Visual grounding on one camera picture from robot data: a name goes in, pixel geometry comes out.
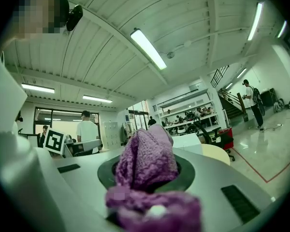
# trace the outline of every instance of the red box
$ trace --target red box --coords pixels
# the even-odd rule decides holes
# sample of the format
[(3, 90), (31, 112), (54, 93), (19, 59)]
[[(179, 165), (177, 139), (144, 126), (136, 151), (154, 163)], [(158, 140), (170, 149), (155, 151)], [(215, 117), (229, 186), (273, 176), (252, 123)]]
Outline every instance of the red box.
[[(227, 133), (227, 135), (228, 136), (230, 136), (230, 137), (233, 137), (233, 134), (232, 134), (232, 127), (230, 127), (230, 128), (227, 128), (227, 129), (224, 129), (224, 130), (220, 130), (219, 132), (218, 132), (218, 134), (221, 134), (221, 133), (224, 133), (224, 132), (228, 132)], [(224, 146), (224, 150), (226, 150), (226, 149), (230, 149), (230, 148), (232, 148), (234, 146), (234, 143), (233, 142), (231, 142), (231, 143), (228, 143), (228, 144), (226, 144), (225, 146)]]

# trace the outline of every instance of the ceiling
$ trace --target ceiling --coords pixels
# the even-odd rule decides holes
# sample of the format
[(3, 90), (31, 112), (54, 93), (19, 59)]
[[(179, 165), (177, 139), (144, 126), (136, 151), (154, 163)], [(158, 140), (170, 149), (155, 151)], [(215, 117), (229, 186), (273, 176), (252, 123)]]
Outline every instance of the ceiling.
[[(265, 1), (258, 31), (247, 41), (257, 2)], [(52, 87), (26, 90), (28, 100), (120, 111), (224, 65), (246, 61), (283, 19), (266, 0), (69, 0), (84, 16), (74, 31), (17, 41), (5, 63), (18, 82)], [(134, 28), (162, 56), (159, 70), (130, 39)], [(173, 51), (174, 57), (166, 54)], [(112, 103), (83, 100), (83, 95)]]

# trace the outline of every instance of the window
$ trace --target window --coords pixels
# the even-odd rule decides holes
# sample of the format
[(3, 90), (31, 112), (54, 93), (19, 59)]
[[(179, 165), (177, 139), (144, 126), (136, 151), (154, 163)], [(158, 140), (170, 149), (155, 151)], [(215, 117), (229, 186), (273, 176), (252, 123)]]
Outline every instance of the window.
[[(43, 126), (47, 125), (58, 131), (70, 135), (73, 139), (77, 140), (76, 129), (77, 125), (82, 121), (81, 112), (78, 111), (65, 111), (47, 108), (36, 108), (34, 115), (33, 132), (38, 134), (43, 132)], [(98, 126), (99, 137), (99, 114), (90, 113), (90, 121)]]

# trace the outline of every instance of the office chair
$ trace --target office chair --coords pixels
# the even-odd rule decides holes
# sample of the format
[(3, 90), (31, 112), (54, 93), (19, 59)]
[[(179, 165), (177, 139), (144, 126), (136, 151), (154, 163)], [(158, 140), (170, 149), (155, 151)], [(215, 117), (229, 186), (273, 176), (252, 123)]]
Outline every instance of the office chair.
[[(228, 133), (227, 131), (224, 132), (224, 133), (220, 133), (220, 134), (218, 134), (218, 130), (219, 130), (221, 127), (218, 127), (218, 128), (216, 128), (216, 129), (212, 130), (213, 132), (215, 132), (215, 137), (214, 137), (214, 138), (211, 138), (211, 137), (209, 136), (208, 132), (204, 129), (204, 127), (203, 127), (199, 122), (194, 121), (193, 124), (194, 124), (197, 128), (201, 129), (201, 131), (202, 131), (202, 133), (203, 133), (203, 137), (204, 137), (204, 139), (205, 139), (205, 142), (206, 142), (208, 145), (215, 145), (215, 146), (217, 146), (217, 147), (223, 149), (224, 146), (225, 146), (226, 144), (233, 142), (233, 138), (230, 137), (230, 136), (227, 134), (227, 133)], [(220, 142), (216, 142), (216, 139), (217, 139), (218, 137), (221, 138), (221, 141), (220, 141)], [(229, 149), (227, 149), (226, 152), (228, 153), (228, 156), (232, 159), (232, 161), (235, 161), (234, 156), (232, 156), (232, 155), (229, 154), (231, 151), (230, 151)]]

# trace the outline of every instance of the white t-shirt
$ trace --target white t-shirt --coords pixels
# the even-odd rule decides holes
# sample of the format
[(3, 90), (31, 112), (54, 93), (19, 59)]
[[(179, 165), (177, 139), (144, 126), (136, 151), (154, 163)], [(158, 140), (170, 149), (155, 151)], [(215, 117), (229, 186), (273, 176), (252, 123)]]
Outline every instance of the white t-shirt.
[(254, 106), (255, 102), (253, 101), (253, 90), (250, 86), (246, 87), (246, 95), (251, 96), (249, 99), (247, 98), (247, 100), (249, 100), (250, 106)]
[(198, 110), (195, 110), (195, 111), (194, 111), (194, 115), (195, 115), (195, 116), (198, 116), (198, 117), (201, 117), (201, 113), (200, 113)]
[(96, 140), (99, 135), (98, 126), (89, 120), (82, 121), (77, 125), (76, 134), (81, 136), (82, 142)]

